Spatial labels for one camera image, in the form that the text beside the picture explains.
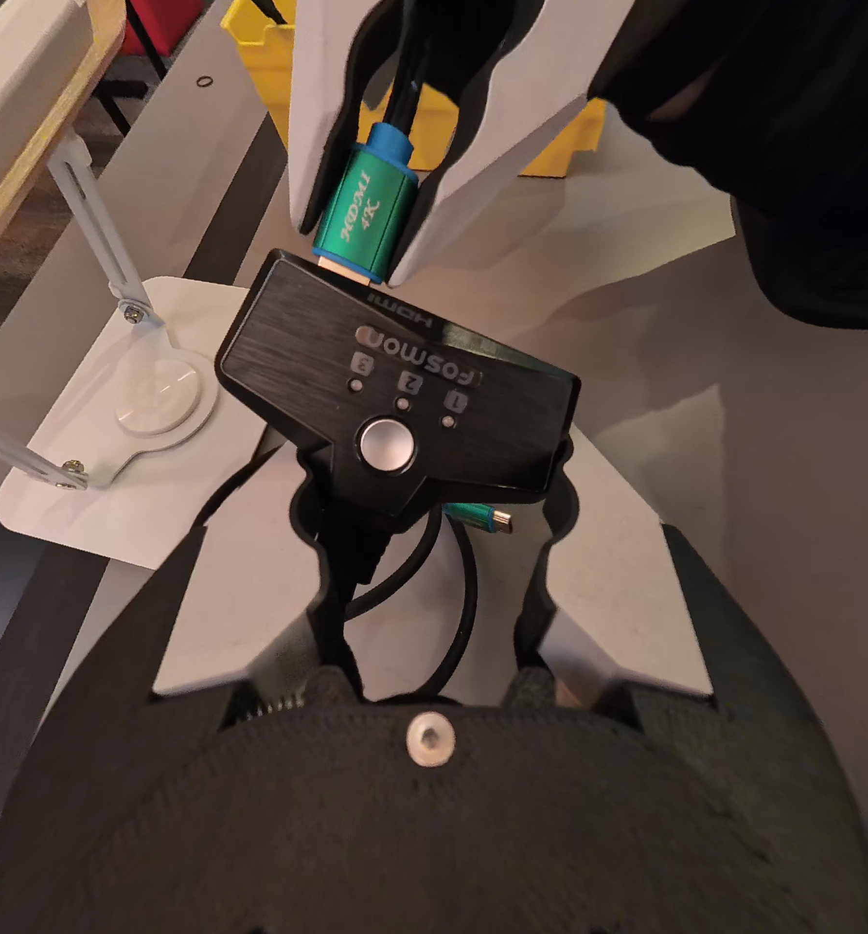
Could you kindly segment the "wooden stand tray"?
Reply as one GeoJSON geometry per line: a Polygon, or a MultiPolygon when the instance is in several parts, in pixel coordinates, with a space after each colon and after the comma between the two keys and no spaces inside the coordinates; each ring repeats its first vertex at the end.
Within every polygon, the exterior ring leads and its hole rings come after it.
{"type": "Polygon", "coordinates": [[[123,1],[0,1],[0,237],[119,51],[123,1]]]}

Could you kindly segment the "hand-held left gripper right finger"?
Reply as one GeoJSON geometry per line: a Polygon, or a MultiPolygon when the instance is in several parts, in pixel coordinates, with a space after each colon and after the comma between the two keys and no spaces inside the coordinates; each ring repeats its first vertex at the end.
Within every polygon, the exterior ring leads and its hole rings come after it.
{"type": "Polygon", "coordinates": [[[659,516],[583,434],[563,453],[516,622],[519,666],[547,667],[587,709],[629,684],[712,698],[659,516]]]}

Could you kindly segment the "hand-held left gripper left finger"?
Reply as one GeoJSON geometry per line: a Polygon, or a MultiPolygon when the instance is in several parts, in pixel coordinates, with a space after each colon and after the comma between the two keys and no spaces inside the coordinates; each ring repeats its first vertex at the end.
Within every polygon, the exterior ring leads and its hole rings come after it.
{"type": "Polygon", "coordinates": [[[318,553],[292,523],[306,478],[286,441],[206,520],[155,694],[241,681],[262,697],[301,694],[319,663],[307,612],[322,584],[318,553]]]}

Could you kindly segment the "person's right hand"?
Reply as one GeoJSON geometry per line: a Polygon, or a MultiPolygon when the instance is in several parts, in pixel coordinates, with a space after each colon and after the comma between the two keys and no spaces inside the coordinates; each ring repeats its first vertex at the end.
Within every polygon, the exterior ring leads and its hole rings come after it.
{"type": "Polygon", "coordinates": [[[407,77],[461,103],[469,83],[502,45],[514,1],[415,1],[407,4],[407,77]]]}

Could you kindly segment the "silver hdmi switch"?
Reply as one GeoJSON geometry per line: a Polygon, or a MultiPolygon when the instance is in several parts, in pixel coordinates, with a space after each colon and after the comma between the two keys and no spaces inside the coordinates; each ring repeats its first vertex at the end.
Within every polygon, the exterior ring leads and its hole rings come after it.
{"type": "Polygon", "coordinates": [[[268,254],[215,370],[298,448],[318,542],[360,583],[436,507],[543,500],[580,393],[565,370],[286,251],[268,254]]]}

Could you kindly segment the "red plastic crate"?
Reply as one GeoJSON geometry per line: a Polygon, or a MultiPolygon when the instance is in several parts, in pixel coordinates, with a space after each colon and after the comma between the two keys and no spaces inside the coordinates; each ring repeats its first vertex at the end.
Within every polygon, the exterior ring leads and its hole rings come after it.
{"type": "Polygon", "coordinates": [[[142,56],[164,78],[168,60],[206,8],[203,1],[126,1],[123,56],[142,56]]]}

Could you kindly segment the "person's right forearm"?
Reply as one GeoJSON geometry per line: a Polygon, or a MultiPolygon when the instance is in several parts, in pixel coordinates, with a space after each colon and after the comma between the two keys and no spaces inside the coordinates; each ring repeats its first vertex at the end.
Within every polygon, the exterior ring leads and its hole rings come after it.
{"type": "Polygon", "coordinates": [[[868,1],[634,2],[588,95],[730,195],[773,307],[868,331],[868,1]]]}

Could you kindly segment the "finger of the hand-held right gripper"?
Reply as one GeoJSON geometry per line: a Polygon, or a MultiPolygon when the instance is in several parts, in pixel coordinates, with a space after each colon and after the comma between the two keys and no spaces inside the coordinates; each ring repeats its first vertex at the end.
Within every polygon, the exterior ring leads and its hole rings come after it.
{"type": "Polygon", "coordinates": [[[435,259],[580,114],[633,6],[517,2],[505,42],[463,91],[451,146],[419,188],[390,286],[435,259]]]}
{"type": "Polygon", "coordinates": [[[309,234],[357,140],[370,80],[397,50],[400,1],[299,1],[287,141],[293,224],[309,234]]]}

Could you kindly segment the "yellow plastic bin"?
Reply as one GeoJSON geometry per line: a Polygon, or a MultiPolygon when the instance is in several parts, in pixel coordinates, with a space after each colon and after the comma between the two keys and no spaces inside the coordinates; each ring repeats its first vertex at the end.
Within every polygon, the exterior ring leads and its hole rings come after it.
{"type": "MultiPolygon", "coordinates": [[[[289,132],[289,106],[297,4],[275,2],[283,17],[276,22],[252,1],[234,1],[221,21],[231,36],[241,63],[265,104],[284,146],[289,132]]],[[[458,119],[458,108],[444,94],[425,86],[418,114],[409,132],[413,146],[408,167],[422,174],[434,171],[445,159],[458,119]]],[[[526,168],[522,178],[564,179],[572,158],[597,149],[603,134],[605,104],[591,100],[526,168]]]]}

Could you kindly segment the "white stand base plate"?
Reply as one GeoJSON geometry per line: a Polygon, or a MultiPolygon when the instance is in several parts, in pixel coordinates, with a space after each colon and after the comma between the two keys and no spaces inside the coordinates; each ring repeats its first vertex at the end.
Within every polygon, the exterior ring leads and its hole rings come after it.
{"type": "Polygon", "coordinates": [[[31,440],[0,429],[0,523],[44,542],[156,569],[220,484],[250,459],[263,420],[230,402],[213,359],[246,290],[141,279],[83,140],[48,168],[108,279],[116,310],[31,440]]]}

